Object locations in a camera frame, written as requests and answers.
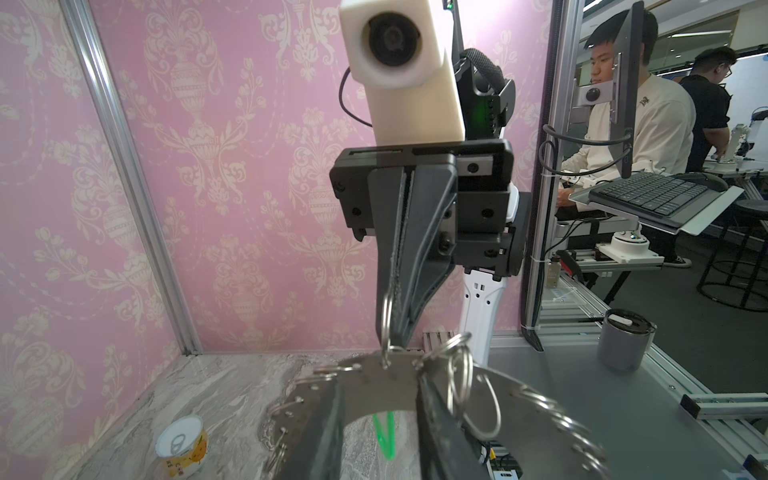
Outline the black keyboard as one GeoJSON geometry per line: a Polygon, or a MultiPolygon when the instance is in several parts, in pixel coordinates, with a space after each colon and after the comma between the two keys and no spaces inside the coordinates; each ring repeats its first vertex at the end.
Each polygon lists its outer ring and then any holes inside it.
{"type": "Polygon", "coordinates": [[[697,235],[741,194],[735,186],[713,189],[681,177],[638,172],[588,189],[586,204],[671,234],[697,235]]]}

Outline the yellow can white lid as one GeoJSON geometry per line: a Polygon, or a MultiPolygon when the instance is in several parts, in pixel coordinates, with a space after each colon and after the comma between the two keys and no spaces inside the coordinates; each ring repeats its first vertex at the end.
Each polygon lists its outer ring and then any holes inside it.
{"type": "Polygon", "coordinates": [[[174,421],[160,434],[155,452],[168,479],[186,479],[201,469],[208,444],[202,418],[188,415],[174,421]]]}

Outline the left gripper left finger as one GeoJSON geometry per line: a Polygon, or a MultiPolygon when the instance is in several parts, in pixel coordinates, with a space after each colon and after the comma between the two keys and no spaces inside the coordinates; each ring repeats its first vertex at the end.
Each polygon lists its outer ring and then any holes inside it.
{"type": "Polygon", "coordinates": [[[278,479],[339,479],[344,443],[344,392],[330,382],[311,412],[291,455],[282,463],[278,479]]]}

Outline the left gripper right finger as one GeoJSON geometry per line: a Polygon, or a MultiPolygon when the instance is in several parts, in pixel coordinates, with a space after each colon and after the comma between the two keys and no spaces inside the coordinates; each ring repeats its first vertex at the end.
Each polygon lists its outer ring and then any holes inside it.
{"type": "Polygon", "coordinates": [[[416,414],[422,479],[489,478],[437,387],[424,375],[418,379],[416,414]]]}

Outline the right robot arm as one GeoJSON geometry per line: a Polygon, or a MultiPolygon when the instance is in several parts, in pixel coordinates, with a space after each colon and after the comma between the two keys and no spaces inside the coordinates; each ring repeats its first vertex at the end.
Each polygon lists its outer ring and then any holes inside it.
{"type": "Polygon", "coordinates": [[[530,205],[503,136],[516,88],[464,46],[454,1],[344,1],[339,15],[375,143],[342,151],[329,180],[354,237],[376,241],[388,357],[455,268],[499,283],[520,271],[530,205]]]}

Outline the person in black shirt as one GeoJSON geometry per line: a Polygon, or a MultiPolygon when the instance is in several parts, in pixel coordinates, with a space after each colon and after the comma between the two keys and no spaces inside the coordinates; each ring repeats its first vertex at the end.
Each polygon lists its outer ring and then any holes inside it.
{"type": "Polygon", "coordinates": [[[731,74],[731,67],[736,63],[737,54],[730,47],[708,49],[694,59],[690,73],[680,80],[696,111],[686,173],[701,172],[712,149],[717,158],[727,149],[730,142],[728,110],[731,96],[721,83],[731,74]]]}

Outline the grey cylindrical cup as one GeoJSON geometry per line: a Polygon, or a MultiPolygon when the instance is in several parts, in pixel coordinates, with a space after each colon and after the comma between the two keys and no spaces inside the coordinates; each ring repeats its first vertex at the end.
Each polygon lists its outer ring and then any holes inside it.
{"type": "Polygon", "coordinates": [[[638,313],[608,309],[602,322],[597,358],[617,372],[637,371],[656,331],[657,326],[638,313]]]}

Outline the black round stool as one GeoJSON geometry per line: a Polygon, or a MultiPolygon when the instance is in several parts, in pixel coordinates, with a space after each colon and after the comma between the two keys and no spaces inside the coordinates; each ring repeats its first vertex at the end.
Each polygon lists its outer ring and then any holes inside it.
{"type": "Polygon", "coordinates": [[[700,295],[737,310],[767,313],[767,239],[753,259],[747,253],[753,231],[766,221],[766,200],[738,200],[726,211],[725,224],[696,285],[700,295]],[[745,231],[728,256],[727,236],[739,227],[745,231]]]}

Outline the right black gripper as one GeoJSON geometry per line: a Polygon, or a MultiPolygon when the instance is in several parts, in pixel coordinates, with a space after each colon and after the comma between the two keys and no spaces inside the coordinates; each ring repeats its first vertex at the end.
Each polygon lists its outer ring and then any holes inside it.
{"type": "Polygon", "coordinates": [[[346,225],[358,240],[376,239],[379,336],[389,294],[389,334],[394,345],[406,347],[455,266],[495,279],[519,272],[530,204],[513,186],[513,164],[504,139],[339,155],[329,177],[346,225]]]}

